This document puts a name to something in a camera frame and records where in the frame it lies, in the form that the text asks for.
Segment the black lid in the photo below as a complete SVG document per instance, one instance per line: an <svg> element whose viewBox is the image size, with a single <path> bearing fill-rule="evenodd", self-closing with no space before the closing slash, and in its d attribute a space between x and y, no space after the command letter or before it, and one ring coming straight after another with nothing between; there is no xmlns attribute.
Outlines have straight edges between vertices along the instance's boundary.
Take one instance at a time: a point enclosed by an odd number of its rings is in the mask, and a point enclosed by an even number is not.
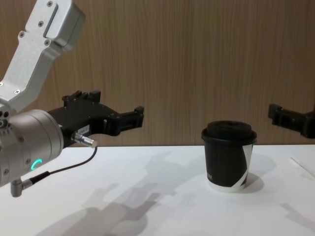
<svg viewBox="0 0 315 236"><path fill-rule="evenodd" d="M255 143L257 135L249 124L239 121L220 120L208 124L202 131L202 139L205 141L230 141Z"/></svg>

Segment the wood panel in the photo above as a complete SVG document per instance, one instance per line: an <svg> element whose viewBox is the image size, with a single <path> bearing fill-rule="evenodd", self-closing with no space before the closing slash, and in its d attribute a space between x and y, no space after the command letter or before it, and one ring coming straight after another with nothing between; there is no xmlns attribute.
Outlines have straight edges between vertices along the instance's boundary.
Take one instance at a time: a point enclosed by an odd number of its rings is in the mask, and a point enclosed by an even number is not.
<svg viewBox="0 0 315 236"><path fill-rule="evenodd" d="M145 106L142 129L102 145L196 145L218 119L248 122L260 144L315 143L274 127L271 102L315 104L313 0L76 0L87 22L29 108L61 106L75 90L102 90L120 112ZM35 0L0 0L3 77Z"/></svg>

